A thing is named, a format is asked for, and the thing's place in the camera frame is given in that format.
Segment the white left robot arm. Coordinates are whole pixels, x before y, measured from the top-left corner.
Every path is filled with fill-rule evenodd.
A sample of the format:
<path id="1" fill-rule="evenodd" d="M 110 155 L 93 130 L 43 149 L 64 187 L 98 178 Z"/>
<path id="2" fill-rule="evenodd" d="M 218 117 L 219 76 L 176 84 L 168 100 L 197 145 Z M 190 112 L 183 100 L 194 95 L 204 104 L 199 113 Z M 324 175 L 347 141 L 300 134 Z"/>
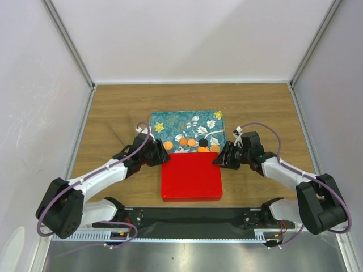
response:
<path id="1" fill-rule="evenodd" d="M 123 224 L 125 214 L 110 199 L 90 202 L 90 198 L 109 186 L 137 173 L 143 165 L 158 166 L 170 161 L 160 139 L 139 133 L 132 144 L 125 146 L 101 167 L 68 181 L 54 179 L 36 211 L 37 232 L 46 237 L 41 226 L 61 239 L 71 236 L 79 227 L 107 222 L 113 227 Z"/>

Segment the metal tongs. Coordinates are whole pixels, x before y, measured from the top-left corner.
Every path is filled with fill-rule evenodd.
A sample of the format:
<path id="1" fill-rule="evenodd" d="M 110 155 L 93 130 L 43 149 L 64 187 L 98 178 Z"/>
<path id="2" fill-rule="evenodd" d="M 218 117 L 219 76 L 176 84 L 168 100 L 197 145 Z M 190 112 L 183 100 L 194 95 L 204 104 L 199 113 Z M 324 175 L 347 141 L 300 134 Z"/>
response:
<path id="1" fill-rule="evenodd" d="M 122 146 L 133 143 L 136 131 L 129 114 L 107 119 L 106 126 Z"/>

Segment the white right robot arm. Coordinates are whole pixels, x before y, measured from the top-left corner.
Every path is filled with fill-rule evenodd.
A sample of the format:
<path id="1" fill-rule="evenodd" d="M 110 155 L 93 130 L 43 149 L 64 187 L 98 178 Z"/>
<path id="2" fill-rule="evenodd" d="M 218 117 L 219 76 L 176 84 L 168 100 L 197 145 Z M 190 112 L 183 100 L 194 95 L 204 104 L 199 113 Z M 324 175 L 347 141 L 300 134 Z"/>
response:
<path id="1" fill-rule="evenodd" d="M 296 193 L 296 201 L 277 198 L 268 202 L 268 209 L 261 213 L 261 221 L 266 227 L 273 228 L 287 220 L 301 223 L 314 235 L 333 231 L 344 222 L 351 227 L 348 208 L 331 175 L 304 172 L 277 154 L 266 152 L 255 131 L 235 132 L 235 137 L 235 142 L 225 143 L 213 160 L 214 165 L 237 170 L 246 164 L 252 171 L 278 181 Z"/>

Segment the red box lid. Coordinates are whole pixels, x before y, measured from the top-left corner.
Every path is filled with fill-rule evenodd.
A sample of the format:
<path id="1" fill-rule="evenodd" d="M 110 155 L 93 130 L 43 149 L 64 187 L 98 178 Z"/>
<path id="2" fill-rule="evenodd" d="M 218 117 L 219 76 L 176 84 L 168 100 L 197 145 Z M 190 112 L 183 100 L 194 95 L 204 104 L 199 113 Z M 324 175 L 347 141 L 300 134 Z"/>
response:
<path id="1" fill-rule="evenodd" d="M 216 152 L 171 153 L 162 164 L 161 197 L 165 202 L 219 201 L 223 195 Z"/>

